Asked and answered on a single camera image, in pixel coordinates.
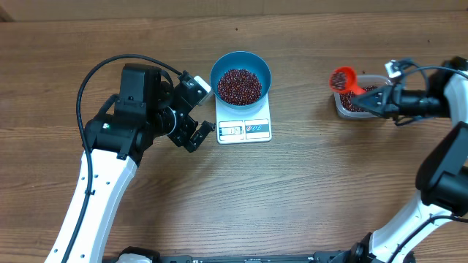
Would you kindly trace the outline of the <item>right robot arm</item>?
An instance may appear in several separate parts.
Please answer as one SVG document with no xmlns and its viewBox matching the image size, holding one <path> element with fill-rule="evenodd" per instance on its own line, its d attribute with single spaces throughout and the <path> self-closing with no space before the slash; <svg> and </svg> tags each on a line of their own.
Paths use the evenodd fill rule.
<svg viewBox="0 0 468 263">
<path fill-rule="evenodd" d="M 413 248 L 433 231 L 467 222 L 467 60 L 456 56 L 432 66 L 431 75 L 411 59 L 385 68 L 395 82 L 355 97 L 354 105 L 397 126 L 449 118 L 452 129 L 420 165 L 411 200 L 334 262 L 414 262 Z"/>
</svg>

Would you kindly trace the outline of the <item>orange measuring scoop blue handle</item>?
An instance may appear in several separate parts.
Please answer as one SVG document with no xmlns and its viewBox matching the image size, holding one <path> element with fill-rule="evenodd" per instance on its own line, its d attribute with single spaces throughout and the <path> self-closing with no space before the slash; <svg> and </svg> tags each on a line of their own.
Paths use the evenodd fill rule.
<svg viewBox="0 0 468 263">
<path fill-rule="evenodd" d="M 338 94 L 365 94 L 366 91 L 358 85 L 357 80 L 355 70 L 343 66 L 333 71 L 329 79 L 329 86 L 333 92 Z"/>
</svg>

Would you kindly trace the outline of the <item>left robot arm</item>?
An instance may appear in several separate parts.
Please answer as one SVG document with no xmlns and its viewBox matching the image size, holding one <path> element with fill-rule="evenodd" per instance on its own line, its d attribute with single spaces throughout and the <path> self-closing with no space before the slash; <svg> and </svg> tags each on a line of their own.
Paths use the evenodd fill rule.
<svg viewBox="0 0 468 263">
<path fill-rule="evenodd" d="M 194 152 L 215 129 L 189 112 L 212 89 L 203 78 L 169 74 L 145 64 L 126 64 L 120 91 L 82 129 L 85 148 L 77 186 L 47 262 L 99 262 L 119 203 L 154 139 L 169 137 Z"/>
</svg>

